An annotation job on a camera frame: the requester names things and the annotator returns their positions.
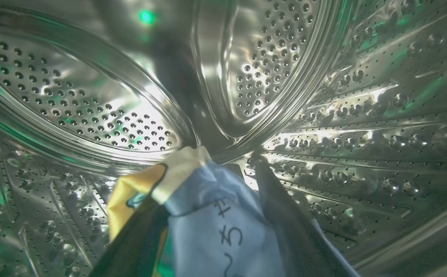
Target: oval perforated recess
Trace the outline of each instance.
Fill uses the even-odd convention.
[[[17,108],[97,144],[142,152],[180,144],[141,93],[58,49],[0,34],[0,85]]]
[[[308,45],[319,1],[242,5],[252,5],[256,17],[250,22],[239,13],[236,19],[227,90],[236,116],[246,118],[268,105],[293,73]]]

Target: stainless steel surface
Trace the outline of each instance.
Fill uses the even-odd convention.
[[[447,2],[0,1],[0,276],[87,275],[116,178],[261,151],[361,274],[447,274]]]

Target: metal drum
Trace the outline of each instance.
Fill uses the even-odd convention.
[[[0,277],[88,275],[120,175],[253,151],[363,275],[447,276],[447,1],[0,0]]]

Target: blue fabric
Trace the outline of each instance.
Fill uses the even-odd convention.
[[[165,203],[177,277],[283,277],[274,230],[241,178],[208,160]]]

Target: green light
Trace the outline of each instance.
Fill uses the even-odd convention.
[[[142,23],[151,24],[155,20],[155,16],[147,10],[144,10],[139,13],[139,19],[141,19]]]

